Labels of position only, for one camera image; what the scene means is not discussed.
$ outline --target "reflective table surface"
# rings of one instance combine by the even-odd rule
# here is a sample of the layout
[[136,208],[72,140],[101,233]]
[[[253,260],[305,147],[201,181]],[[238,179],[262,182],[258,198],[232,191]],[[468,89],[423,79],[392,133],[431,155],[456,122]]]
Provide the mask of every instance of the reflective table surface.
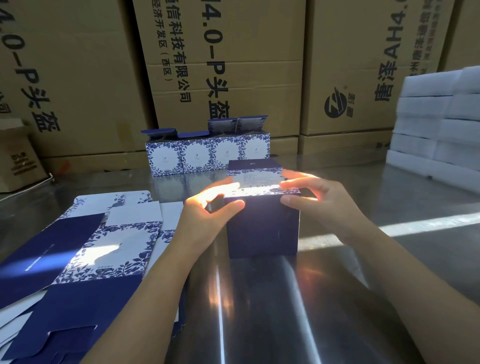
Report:
[[[384,151],[327,154],[277,160],[341,181],[373,222],[480,303],[480,195],[375,161]],[[0,260],[78,195],[149,190],[154,200],[181,201],[225,176],[127,170],[57,178],[0,202]],[[369,267],[307,216],[297,256],[230,260],[224,229],[186,288],[186,325],[166,363],[423,363]]]

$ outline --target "person's right hand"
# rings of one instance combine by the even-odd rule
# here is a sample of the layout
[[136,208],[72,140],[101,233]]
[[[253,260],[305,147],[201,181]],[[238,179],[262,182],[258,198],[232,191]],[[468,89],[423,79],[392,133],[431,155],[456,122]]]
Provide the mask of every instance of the person's right hand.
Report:
[[288,178],[280,182],[282,189],[308,188],[316,198],[285,194],[280,201],[318,220],[343,243],[349,243],[358,229],[372,224],[340,182],[293,170],[283,170],[282,175]]

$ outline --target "white wire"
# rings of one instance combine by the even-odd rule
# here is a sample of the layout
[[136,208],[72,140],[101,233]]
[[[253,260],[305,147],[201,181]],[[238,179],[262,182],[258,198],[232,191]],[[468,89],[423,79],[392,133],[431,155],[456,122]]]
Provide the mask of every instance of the white wire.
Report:
[[53,180],[53,175],[52,175],[51,173],[49,173],[49,175],[50,175],[50,177],[48,177],[46,180],[43,180],[42,182],[39,182],[39,183],[37,183],[37,184],[34,184],[33,186],[30,186],[30,187],[28,187],[28,188],[26,188],[26,189],[24,189],[24,190],[18,191],[18,192],[14,193],[14,194],[10,194],[10,195],[2,198],[2,199],[0,200],[0,202],[5,201],[7,198],[10,198],[10,197],[13,197],[13,196],[17,196],[18,194],[22,194],[22,193],[24,193],[24,192],[30,191],[30,190],[32,190],[32,189],[40,186],[41,184],[44,184],[45,182],[48,182],[48,181]]

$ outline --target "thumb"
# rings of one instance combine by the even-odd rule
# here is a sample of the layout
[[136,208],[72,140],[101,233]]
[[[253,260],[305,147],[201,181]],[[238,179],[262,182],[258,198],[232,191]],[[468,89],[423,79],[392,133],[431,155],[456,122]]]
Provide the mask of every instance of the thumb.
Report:
[[301,197],[292,194],[285,194],[280,198],[285,206],[295,208],[308,215],[316,217],[321,210],[322,202],[313,197]]
[[214,219],[223,227],[232,217],[238,214],[245,207],[245,201],[235,200],[223,206],[217,212],[214,212],[212,215]]

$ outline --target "circular logo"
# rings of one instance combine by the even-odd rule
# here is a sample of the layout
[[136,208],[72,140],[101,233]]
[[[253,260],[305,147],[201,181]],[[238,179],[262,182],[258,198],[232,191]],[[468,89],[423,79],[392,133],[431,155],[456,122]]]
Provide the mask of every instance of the circular logo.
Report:
[[325,114],[335,119],[341,116],[347,109],[347,97],[335,87],[335,92],[325,100]]

